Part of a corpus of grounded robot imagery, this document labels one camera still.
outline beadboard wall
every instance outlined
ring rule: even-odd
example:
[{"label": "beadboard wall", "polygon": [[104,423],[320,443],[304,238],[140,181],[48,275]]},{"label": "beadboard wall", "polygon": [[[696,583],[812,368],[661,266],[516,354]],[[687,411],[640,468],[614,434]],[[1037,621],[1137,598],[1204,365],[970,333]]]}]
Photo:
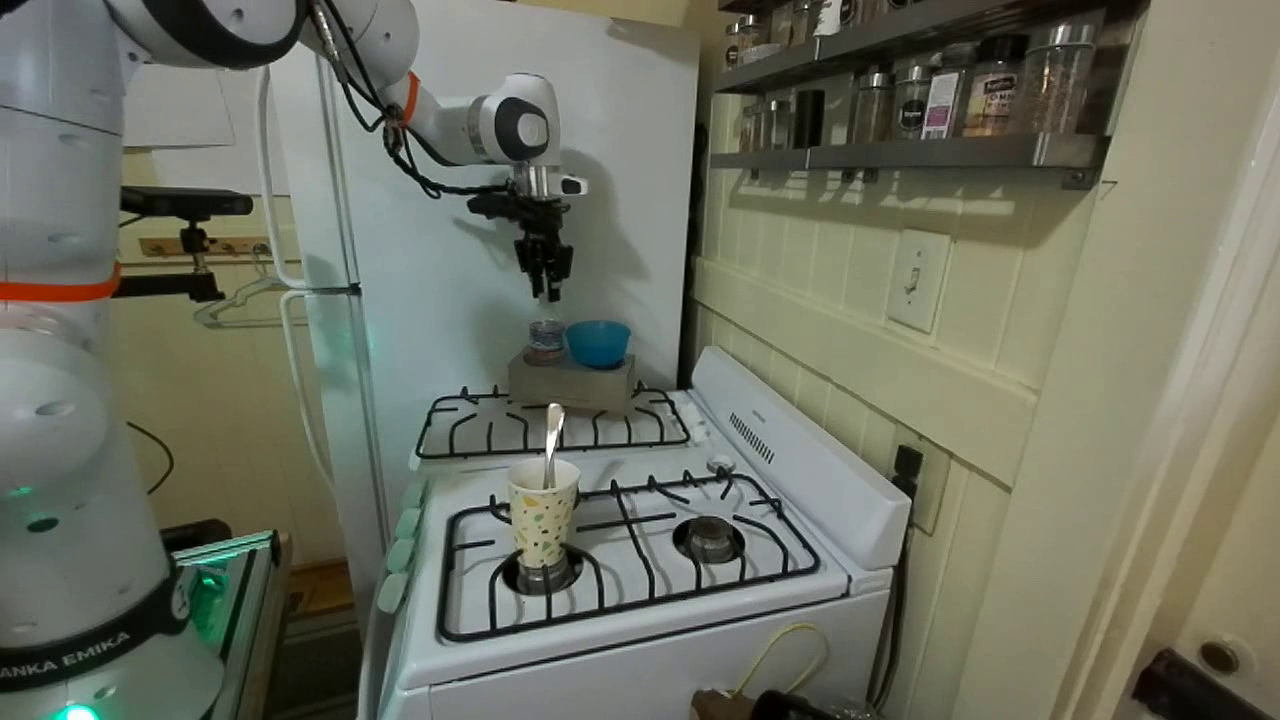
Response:
[{"label": "beadboard wall", "polygon": [[[737,110],[737,96],[712,101],[712,151],[734,151]],[[892,471],[903,434],[947,454],[940,518],[914,532],[890,717],[954,717],[1037,390],[1105,191],[1028,171],[883,171],[876,185],[709,171],[696,342],[742,354],[881,471]],[[890,318],[910,226],[954,235],[932,333]]]},{"label": "beadboard wall", "polygon": [[[157,185],[144,151],[123,156],[130,185]],[[179,219],[140,219],[119,230],[119,266],[186,271],[190,260],[140,257],[140,238],[178,238]],[[213,219],[207,235],[262,238],[266,219]],[[221,289],[262,281],[255,260],[213,260]],[[229,518],[237,532],[280,529],[298,563],[339,559],[339,529],[326,480],[304,446],[298,390],[290,385],[275,291],[195,325],[186,296],[118,299],[110,313],[104,365],[119,411],[178,452],[172,480],[153,496],[161,523]],[[144,480],[163,471],[153,439],[136,434]]]}]

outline cable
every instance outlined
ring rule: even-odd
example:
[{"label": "cable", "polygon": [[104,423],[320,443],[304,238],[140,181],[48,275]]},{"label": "cable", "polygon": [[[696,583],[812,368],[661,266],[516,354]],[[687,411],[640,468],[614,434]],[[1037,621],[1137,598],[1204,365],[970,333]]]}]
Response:
[{"label": "cable", "polygon": [[[367,64],[363,64],[363,54],[362,54],[362,47],[358,47],[358,35],[354,35],[354,28],[344,24],[344,14],[337,10],[337,4],[334,0],[320,0],[320,4],[311,4],[311,24],[318,28],[326,28],[326,39],[327,45],[344,45],[344,52],[339,47],[327,47],[327,54],[354,54],[354,64],[358,64],[358,70],[362,75],[354,75],[354,70],[337,70],[337,78],[339,78],[339,86],[344,86],[344,101],[349,101],[349,106],[354,106],[354,115],[358,115],[358,123],[363,126],[363,133],[385,133],[385,151],[393,156],[393,163],[409,177],[409,181],[415,181],[415,187],[425,187],[425,194],[430,200],[439,200],[439,194],[487,194],[487,191],[511,191],[511,185],[478,185],[478,187],[464,187],[464,185],[436,185],[431,177],[425,177],[422,167],[415,167],[415,156],[413,156],[413,142],[404,142],[404,135],[413,135],[430,156],[431,156],[431,146],[415,135],[415,133],[409,133],[409,126],[400,126],[400,106],[396,105],[380,105],[375,101],[375,82],[372,82],[372,75],[367,75]],[[375,120],[367,120],[362,106],[358,106],[358,96],[363,101],[363,105],[372,105],[375,106]]]},{"label": "cable", "polygon": [[161,471],[161,480],[153,480],[153,487],[149,487],[149,496],[157,496],[157,493],[170,483],[170,475],[178,471],[178,454],[172,454],[172,446],[163,443],[163,434],[140,427],[136,419],[130,419],[130,427],[140,433],[144,439],[153,439],[153,443],[163,452],[163,471]]},{"label": "cable", "polygon": [[275,171],[272,171],[272,68],[255,78],[255,177],[262,177],[262,204],[269,224],[269,249],[272,249],[272,271],[290,291],[308,291],[308,275],[290,275],[283,266],[283,238],[280,238],[280,217],[275,217]]},{"label": "cable", "polygon": [[[892,483],[915,498],[915,480],[921,480],[924,454],[910,443],[898,446],[892,461]],[[883,623],[881,623],[881,645],[876,645],[876,659],[873,659],[873,678],[867,678],[867,709],[883,710],[892,677],[898,677],[898,659],[901,659],[901,645],[903,645],[903,616],[910,616],[910,555],[914,555],[914,529],[903,532],[903,552],[892,569],[892,587],[890,587],[890,607],[883,607]]]},{"label": "cable", "polygon": [[201,306],[192,313],[192,318],[204,325],[204,326],[225,326],[225,313],[246,306],[246,303],[252,303],[255,296],[275,291],[275,289],[280,289],[280,281],[275,281],[272,263],[262,260],[255,281],[242,282],[242,289],[237,289],[229,299],[221,299],[221,303],[201,303]]}]

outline floor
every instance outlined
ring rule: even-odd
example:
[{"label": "floor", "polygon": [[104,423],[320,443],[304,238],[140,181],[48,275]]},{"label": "floor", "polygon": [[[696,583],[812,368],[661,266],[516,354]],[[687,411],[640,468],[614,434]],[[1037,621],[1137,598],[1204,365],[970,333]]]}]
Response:
[{"label": "floor", "polygon": [[269,720],[354,720],[362,633],[339,563],[291,573],[291,607],[275,652]]}]

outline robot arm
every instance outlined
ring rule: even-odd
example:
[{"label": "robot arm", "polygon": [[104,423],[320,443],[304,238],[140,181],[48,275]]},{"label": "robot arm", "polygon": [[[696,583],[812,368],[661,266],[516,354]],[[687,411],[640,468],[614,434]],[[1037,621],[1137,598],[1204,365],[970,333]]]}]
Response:
[{"label": "robot arm", "polygon": [[[430,191],[467,194],[478,217],[521,224],[516,260],[534,296],[560,299],[574,249],[560,243],[564,200],[590,185],[560,167],[558,91],[539,75],[505,75],[483,96],[431,96],[413,70],[422,19],[413,0],[110,0],[130,39],[157,64],[255,68],[298,39],[320,52],[349,96],[375,106],[390,156]],[[509,163],[487,187],[449,187],[422,177],[413,146],[436,163]]]},{"label": "robot arm", "polygon": [[535,289],[569,271],[558,230],[585,185],[560,171],[553,86],[430,96],[409,0],[0,0],[0,717],[172,720],[221,692],[97,358],[119,282],[119,96],[140,60],[255,68],[298,39],[380,106],[393,151],[511,163],[451,191],[529,230]]}]

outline door frame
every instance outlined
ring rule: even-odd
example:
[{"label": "door frame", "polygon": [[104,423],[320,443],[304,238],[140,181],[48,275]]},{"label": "door frame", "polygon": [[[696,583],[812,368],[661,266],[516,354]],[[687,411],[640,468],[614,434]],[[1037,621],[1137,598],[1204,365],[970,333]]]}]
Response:
[{"label": "door frame", "polygon": [[1137,717],[1127,687],[1171,645],[1280,419],[1280,70],[1250,156],[1057,717]]}]

